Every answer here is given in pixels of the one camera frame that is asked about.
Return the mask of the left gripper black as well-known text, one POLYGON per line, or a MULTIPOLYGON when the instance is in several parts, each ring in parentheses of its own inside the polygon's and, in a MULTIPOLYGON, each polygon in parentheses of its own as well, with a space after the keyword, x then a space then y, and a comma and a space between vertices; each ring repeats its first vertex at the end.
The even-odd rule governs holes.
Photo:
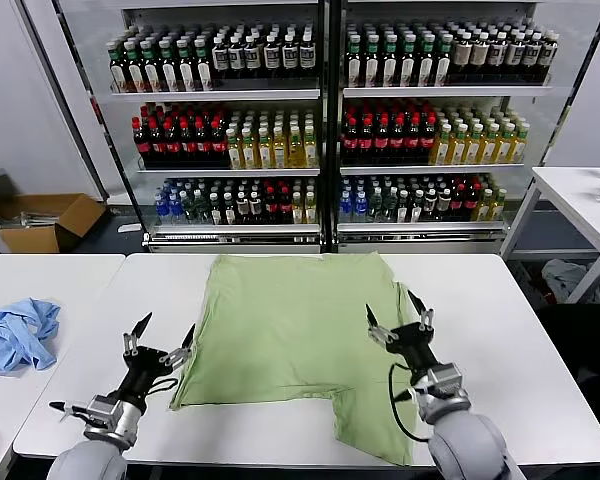
POLYGON ((171 374, 183 366, 195 350, 193 324, 179 348, 166 353, 151 347, 138 346, 152 313, 147 313, 135 324, 130 333, 123 334, 123 361, 128 369, 115 391, 115 398, 123 401, 145 401, 157 392, 174 388, 178 380, 171 374))

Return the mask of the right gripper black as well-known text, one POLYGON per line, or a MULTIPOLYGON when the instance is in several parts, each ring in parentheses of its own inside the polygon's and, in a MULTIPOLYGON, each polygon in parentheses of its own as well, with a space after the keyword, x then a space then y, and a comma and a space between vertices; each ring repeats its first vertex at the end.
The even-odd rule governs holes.
POLYGON ((426 373, 428 369, 439 364, 429 346, 434 333, 434 310, 426 307, 411 290, 407 293, 418 315, 416 322, 390 331, 378 323, 371 307, 366 304, 367 332, 378 345, 386 346, 389 353, 401 356, 413 373, 426 373))

